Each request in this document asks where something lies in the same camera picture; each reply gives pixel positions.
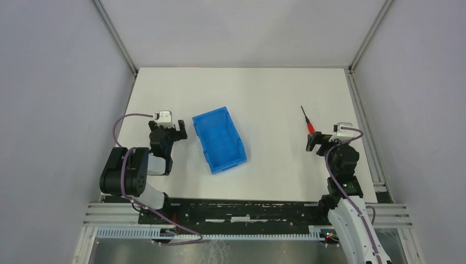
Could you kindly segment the red handled screwdriver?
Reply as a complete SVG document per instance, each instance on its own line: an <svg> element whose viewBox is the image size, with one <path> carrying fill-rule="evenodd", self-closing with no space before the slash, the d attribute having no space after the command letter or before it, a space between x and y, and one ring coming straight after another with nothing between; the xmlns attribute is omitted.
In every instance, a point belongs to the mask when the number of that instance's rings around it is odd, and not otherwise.
<svg viewBox="0 0 466 264"><path fill-rule="evenodd" d="M309 133L311 135L315 134L315 129L314 129L314 126L312 125L312 123L310 122L309 118L307 117L305 111L304 111L304 108L303 106L301 106L301 110L303 112L303 115L304 115L304 118L305 118L305 121L306 121L306 125L307 125L307 129L309 131Z"/></svg>

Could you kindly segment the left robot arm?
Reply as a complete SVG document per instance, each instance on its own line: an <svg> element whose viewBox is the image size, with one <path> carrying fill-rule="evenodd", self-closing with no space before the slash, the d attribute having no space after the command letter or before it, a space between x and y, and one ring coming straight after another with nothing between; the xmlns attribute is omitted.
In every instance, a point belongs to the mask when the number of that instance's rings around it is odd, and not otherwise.
<svg viewBox="0 0 466 264"><path fill-rule="evenodd" d="M137 147L129 151L126 147L112 149L99 179L102 193L128 197L143 207L151 207L154 220L159 224L168 223L173 210L165 205L168 195L148 184L148 176L169 175L173 166L171 156L175 142L187 139L185 122L176 125L148 123L149 147Z"/></svg>

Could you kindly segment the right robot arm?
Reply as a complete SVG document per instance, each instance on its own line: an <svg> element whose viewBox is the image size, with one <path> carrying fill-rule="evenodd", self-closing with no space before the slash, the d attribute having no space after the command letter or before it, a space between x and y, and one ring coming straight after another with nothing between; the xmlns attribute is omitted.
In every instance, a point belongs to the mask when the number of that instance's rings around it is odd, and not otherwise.
<svg viewBox="0 0 466 264"><path fill-rule="evenodd" d="M331 135L316 131L307 137L306 150L312 151L319 145L317 154L324 157L329 173L329 193L318 202L318 219L333 226L348 263L391 263L390 256L377 238L373 226L375 218L367 212L369 206L355 176L359 153L350 143L360 139L364 133L347 126L341 130L357 132L358 135L333 139Z"/></svg>

